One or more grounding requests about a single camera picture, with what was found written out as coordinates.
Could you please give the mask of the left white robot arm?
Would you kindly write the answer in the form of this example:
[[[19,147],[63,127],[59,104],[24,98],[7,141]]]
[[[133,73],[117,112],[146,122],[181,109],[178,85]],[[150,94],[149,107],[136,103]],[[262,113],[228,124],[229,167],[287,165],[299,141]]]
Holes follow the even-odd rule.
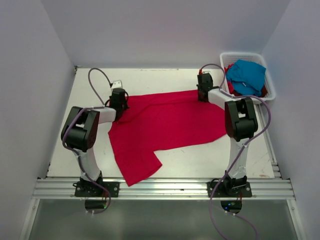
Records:
[[[94,144],[100,124],[118,121],[128,106],[129,94],[123,88],[111,91],[109,100],[102,106],[73,106],[61,131],[62,146],[72,151],[80,168],[79,181],[74,183],[76,197],[114,197],[118,183],[103,181],[98,167]]]

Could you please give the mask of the crimson red t shirt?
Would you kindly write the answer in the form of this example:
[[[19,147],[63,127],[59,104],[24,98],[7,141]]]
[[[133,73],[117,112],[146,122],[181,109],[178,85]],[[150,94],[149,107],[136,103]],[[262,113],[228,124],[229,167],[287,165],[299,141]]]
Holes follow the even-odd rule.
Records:
[[[211,143],[226,135],[225,112],[198,100],[196,90],[130,96],[129,109],[108,132],[128,186],[156,173],[156,151]]]

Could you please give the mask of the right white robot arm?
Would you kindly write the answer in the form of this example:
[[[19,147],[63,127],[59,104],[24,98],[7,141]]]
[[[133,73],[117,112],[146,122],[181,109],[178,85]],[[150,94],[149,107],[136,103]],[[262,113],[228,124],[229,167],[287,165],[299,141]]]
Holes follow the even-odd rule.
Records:
[[[198,100],[209,102],[224,110],[224,126],[230,137],[230,155],[227,175],[218,183],[212,180],[207,183],[208,194],[214,198],[251,197],[250,185],[247,182],[247,155],[249,145],[258,130],[258,121],[253,100],[249,97],[235,99],[227,96],[218,86],[213,86],[209,73],[197,75]]]

